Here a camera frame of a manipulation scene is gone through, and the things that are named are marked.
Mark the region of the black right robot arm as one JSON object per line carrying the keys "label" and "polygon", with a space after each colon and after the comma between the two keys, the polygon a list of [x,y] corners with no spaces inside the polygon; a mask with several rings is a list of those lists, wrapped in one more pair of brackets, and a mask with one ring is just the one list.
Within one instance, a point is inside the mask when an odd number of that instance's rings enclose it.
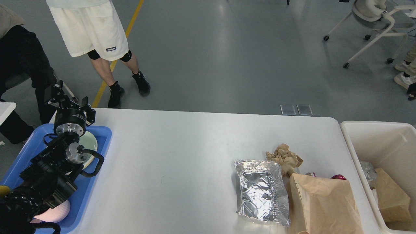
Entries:
{"label": "black right robot arm", "polygon": [[408,100],[413,101],[416,99],[416,83],[410,84],[407,89]]}

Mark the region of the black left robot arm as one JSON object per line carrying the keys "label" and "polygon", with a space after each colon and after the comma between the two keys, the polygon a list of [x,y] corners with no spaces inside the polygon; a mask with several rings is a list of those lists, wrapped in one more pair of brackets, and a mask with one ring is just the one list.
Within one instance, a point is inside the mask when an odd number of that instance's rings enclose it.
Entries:
{"label": "black left robot arm", "polygon": [[1,233],[34,234],[40,228],[61,227],[55,222],[32,223],[32,219],[47,207],[54,209],[67,201],[78,187],[77,176],[94,177],[105,158],[85,148],[79,139],[86,127],[94,124],[96,112],[88,97],[79,105],[63,90],[64,82],[48,87],[47,105],[57,108],[54,121],[56,135],[46,148],[31,159],[31,165],[20,173],[23,182],[1,198]]}

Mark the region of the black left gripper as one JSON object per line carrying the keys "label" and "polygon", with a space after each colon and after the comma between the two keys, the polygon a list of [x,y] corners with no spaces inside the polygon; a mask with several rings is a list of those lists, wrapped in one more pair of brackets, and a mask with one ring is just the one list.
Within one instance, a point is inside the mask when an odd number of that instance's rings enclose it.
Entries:
{"label": "black left gripper", "polygon": [[53,84],[45,89],[45,105],[57,108],[54,121],[54,133],[75,132],[80,137],[84,135],[86,126],[95,123],[96,111],[85,96],[81,106],[73,102],[62,89],[64,81]]}

